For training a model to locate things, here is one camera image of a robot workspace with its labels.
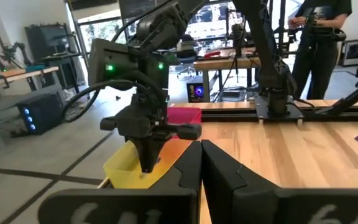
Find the red object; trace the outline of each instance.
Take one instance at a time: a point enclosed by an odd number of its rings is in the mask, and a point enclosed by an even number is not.
[[[170,107],[167,110],[168,124],[201,124],[201,109]]]
[[[213,56],[220,56],[220,54],[221,54],[220,51],[211,52],[211,53],[205,54],[205,55],[204,55],[204,58],[210,58],[210,57],[213,57]]]

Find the metal base plate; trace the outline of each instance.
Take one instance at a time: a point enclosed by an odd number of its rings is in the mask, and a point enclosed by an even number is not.
[[[259,120],[289,122],[302,120],[304,118],[302,111],[300,111],[299,108],[291,104],[287,105],[287,114],[283,116],[274,116],[268,111],[267,105],[269,100],[266,96],[255,96],[254,101],[257,117]],[[293,103],[293,99],[290,96],[288,97],[288,103]]]

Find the blue light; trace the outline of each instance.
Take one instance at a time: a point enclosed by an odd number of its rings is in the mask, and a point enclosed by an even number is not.
[[[196,96],[204,96],[204,88],[202,86],[199,86],[195,90]]]

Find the black shirt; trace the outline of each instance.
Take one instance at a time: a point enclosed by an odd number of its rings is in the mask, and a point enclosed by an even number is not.
[[[305,0],[295,17],[316,15],[317,19],[334,19],[352,14],[352,0]]]

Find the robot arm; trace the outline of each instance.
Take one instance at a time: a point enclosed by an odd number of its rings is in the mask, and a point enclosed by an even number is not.
[[[9,63],[14,63],[19,68],[21,68],[17,63],[15,63],[15,59],[16,59],[15,54],[16,54],[17,48],[19,48],[22,52],[24,64],[26,66],[32,65],[31,61],[27,57],[27,53],[25,52],[25,45],[23,43],[16,42],[12,47],[8,46],[8,45],[4,46],[4,48],[2,50],[3,55],[1,57],[5,61],[7,61]]]
[[[185,33],[190,19],[209,1],[174,0],[153,14],[141,19],[137,25],[136,39],[140,49],[151,52],[157,49],[171,49]],[[263,64],[257,81],[262,88],[284,89],[290,71],[277,52],[273,29],[269,21],[266,0],[233,0],[237,11],[246,15],[252,31],[258,56]]]
[[[233,1],[237,10],[245,14],[249,21],[257,53],[263,64],[261,75],[258,77],[259,85],[270,89],[269,91],[278,95],[278,98],[287,98],[287,77],[290,77],[290,71],[276,54],[277,47],[266,5],[260,0]],[[127,90],[135,84],[138,85],[131,104],[114,117],[102,119],[101,129],[112,131],[117,128],[120,135],[135,144],[143,172],[152,172],[160,150],[173,134],[176,133],[181,139],[188,140],[196,140],[201,135],[201,126],[168,124],[168,65],[172,63],[166,55],[154,52],[158,49],[174,48],[185,33],[190,19],[207,2],[171,0],[164,3],[140,19],[137,33],[133,38],[138,46],[102,39],[95,39],[92,43],[89,56],[91,87],[88,92],[99,91],[106,86]],[[123,80],[133,84],[119,84]],[[286,100],[281,103],[286,107]]]

